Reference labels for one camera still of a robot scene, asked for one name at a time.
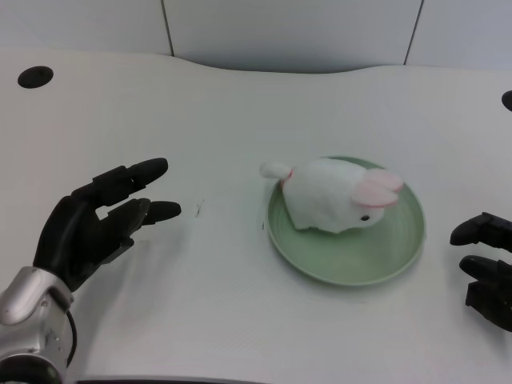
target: green plate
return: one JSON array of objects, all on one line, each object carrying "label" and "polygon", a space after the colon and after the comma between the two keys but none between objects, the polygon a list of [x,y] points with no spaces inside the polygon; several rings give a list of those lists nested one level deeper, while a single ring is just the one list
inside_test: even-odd
[{"label": "green plate", "polygon": [[[365,168],[382,168],[358,158],[334,156]],[[374,226],[340,234],[296,230],[279,183],[267,210],[270,238],[282,256],[309,276],[341,286],[384,282],[403,272],[422,252],[425,217],[414,192],[405,185],[396,206]]]}]

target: silver robotic wrist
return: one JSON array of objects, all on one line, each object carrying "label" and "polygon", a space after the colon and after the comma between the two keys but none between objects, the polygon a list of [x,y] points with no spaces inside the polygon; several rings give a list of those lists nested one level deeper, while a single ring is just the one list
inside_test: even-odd
[{"label": "silver robotic wrist", "polygon": [[0,382],[64,382],[76,345],[73,300],[55,275],[21,268],[0,296]]}]

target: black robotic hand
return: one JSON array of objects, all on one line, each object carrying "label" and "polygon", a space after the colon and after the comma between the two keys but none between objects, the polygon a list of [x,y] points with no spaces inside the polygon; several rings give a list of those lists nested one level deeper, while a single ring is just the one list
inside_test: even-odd
[{"label": "black robotic hand", "polygon": [[[478,242],[512,252],[512,222],[483,213],[455,228],[450,238],[454,246]],[[459,266],[477,279],[468,285],[466,305],[512,332],[512,266],[481,256],[465,256]]]},{"label": "black robotic hand", "polygon": [[117,204],[146,188],[167,167],[164,158],[130,168],[120,166],[64,197],[42,230],[33,266],[56,275],[75,292],[101,264],[128,250],[134,244],[130,236],[141,226],[180,215],[179,204],[147,198],[129,200],[103,220],[96,215],[97,208]]}]

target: black grommet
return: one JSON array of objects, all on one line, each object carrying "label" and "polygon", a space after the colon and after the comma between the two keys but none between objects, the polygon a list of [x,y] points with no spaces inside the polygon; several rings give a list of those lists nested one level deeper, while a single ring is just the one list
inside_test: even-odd
[{"label": "black grommet", "polygon": [[512,90],[505,92],[502,96],[502,103],[509,111],[512,111]]},{"label": "black grommet", "polygon": [[47,66],[34,66],[24,70],[18,77],[18,84],[23,88],[33,89],[48,84],[54,72]]}]

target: bunny tail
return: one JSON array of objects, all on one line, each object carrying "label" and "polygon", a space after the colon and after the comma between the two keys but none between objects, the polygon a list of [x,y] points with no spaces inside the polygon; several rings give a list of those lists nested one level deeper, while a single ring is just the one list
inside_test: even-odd
[{"label": "bunny tail", "polygon": [[285,166],[280,162],[264,162],[259,167],[259,173],[264,178],[285,179],[290,176],[291,170],[291,167]]}]

